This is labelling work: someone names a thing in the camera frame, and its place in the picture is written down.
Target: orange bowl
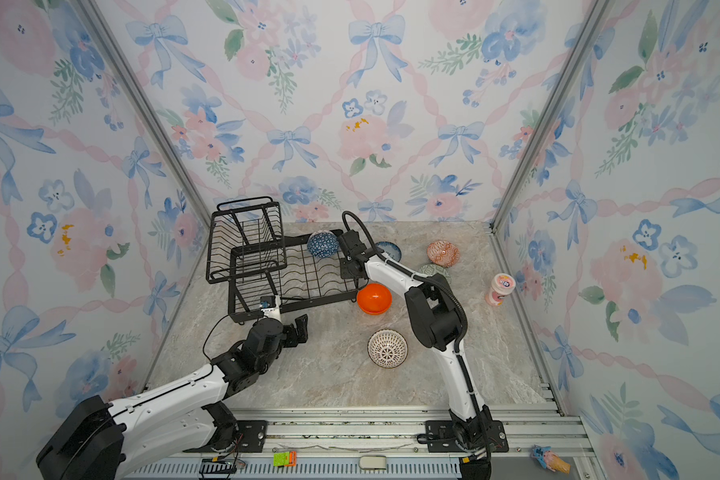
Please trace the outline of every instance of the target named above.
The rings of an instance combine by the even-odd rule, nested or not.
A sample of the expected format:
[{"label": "orange bowl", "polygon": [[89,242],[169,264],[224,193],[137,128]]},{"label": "orange bowl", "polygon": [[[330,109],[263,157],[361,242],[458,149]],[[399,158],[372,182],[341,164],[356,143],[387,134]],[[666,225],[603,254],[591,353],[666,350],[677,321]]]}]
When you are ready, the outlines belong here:
[{"label": "orange bowl", "polygon": [[358,306],[369,315],[381,315],[392,304],[392,292],[381,283],[369,283],[358,292]]}]

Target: wallpaper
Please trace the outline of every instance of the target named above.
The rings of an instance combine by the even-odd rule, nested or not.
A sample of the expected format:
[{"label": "wallpaper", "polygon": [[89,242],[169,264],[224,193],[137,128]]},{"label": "wallpaper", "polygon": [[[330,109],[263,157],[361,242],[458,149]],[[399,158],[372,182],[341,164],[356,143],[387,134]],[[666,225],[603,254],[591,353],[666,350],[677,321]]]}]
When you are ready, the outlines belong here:
[{"label": "wallpaper", "polygon": [[0,479],[141,390],[205,235],[73,9],[0,0]]},{"label": "wallpaper", "polygon": [[609,479],[720,478],[720,2],[609,15],[504,247]]},{"label": "wallpaper", "polygon": [[492,218],[589,4],[98,2],[209,208],[287,221]]}]

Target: black dish rack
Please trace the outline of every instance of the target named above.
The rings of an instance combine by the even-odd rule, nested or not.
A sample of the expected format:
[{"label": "black dish rack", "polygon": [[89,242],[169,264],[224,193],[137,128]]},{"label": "black dish rack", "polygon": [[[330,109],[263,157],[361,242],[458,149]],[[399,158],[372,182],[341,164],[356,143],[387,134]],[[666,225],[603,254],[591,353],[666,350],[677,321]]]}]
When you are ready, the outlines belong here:
[{"label": "black dish rack", "polygon": [[283,313],[356,300],[367,281],[351,278],[341,251],[328,258],[312,256],[308,240],[309,234],[283,234],[280,203],[271,197],[217,206],[211,217],[206,280],[230,284],[227,312],[233,321],[262,318],[262,296],[280,295]]}]

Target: metal corner post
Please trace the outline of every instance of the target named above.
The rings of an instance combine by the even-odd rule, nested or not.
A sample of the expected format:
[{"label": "metal corner post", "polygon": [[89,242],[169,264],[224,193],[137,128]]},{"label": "metal corner post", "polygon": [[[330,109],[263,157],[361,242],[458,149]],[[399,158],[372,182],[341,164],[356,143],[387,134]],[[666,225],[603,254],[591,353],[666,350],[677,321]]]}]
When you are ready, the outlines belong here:
[{"label": "metal corner post", "polygon": [[597,35],[600,33],[600,28],[605,22],[606,14],[613,5],[613,2],[611,0],[593,0],[592,4],[592,9],[584,20],[581,32],[576,39],[576,45],[574,45],[571,50],[570,55],[560,72],[560,80],[557,82],[557,85],[555,85],[552,94],[547,99],[544,109],[541,111],[539,126],[530,138],[528,146],[525,149],[526,153],[523,155],[522,160],[518,163],[518,167],[512,175],[507,190],[501,198],[498,211],[491,222],[493,232],[499,232],[500,228],[504,225],[504,222],[507,221],[509,212],[514,205],[515,199],[517,198],[520,190],[523,188],[525,179],[528,176],[531,166],[533,165],[534,159],[538,155],[544,139],[546,139],[549,131],[552,129],[558,112],[562,109],[566,96],[568,95],[578,72],[581,70],[581,66],[586,59],[586,55],[592,49],[595,41],[597,40]]},{"label": "metal corner post", "polygon": [[168,168],[170,168],[180,186],[184,189],[192,208],[197,212],[197,215],[202,218],[205,226],[210,227],[210,213],[205,202],[202,201],[202,197],[192,182],[186,168],[184,168],[181,159],[176,155],[168,133],[163,129],[157,113],[155,113],[152,107],[152,103],[136,80],[136,74],[128,64],[120,45],[117,43],[114,34],[106,23],[101,10],[99,10],[98,5],[96,5],[96,0],[76,0],[72,2],[72,5],[77,10],[80,19],[88,27],[91,35],[96,38],[98,44],[101,46],[102,55],[110,65],[112,65],[115,74],[122,82],[128,99],[134,102],[136,111],[144,120],[146,129],[152,134],[152,137],[157,143],[157,147],[166,159]]}]

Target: gray marble surface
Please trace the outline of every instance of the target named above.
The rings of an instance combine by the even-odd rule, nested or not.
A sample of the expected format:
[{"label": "gray marble surface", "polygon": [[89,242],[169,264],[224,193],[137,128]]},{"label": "gray marble surface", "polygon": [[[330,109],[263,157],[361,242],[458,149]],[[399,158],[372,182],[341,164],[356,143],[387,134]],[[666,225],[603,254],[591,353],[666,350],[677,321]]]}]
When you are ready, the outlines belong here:
[{"label": "gray marble surface", "polygon": [[[339,224],[286,224],[288,235],[340,228]],[[474,382],[488,403],[543,402],[540,378],[511,304],[492,307],[484,300],[498,262],[480,222],[397,222],[369,224],[375,241],[387,240],[402,249],[402,263],[413,269],[429,263],[426,248],[437,239],[449,240],[461,260],[449,271],[451,287],[469,318],[464,349]],[[201,262],[148,380],[150,386],[181,378],[207,360],[202,343],[213,324],[226,314],[227,285],[205,281]],[[338,302],[287,313],[290,323],[309,314],[309,341],[285,349],[267,374],[249,389],[226,400],[230,407],[297,408],[334,406],[447,407],[444,383],[428,352],[411,331],[405,302],[378,316],[361,312],[353,302]],[[246,338],[244,326],[225,319],[208,341],[213,358]],[[368,339],[377,330],[394,329],[408,342],[408,358],[395,369],[376,366],[368,357]]]}]

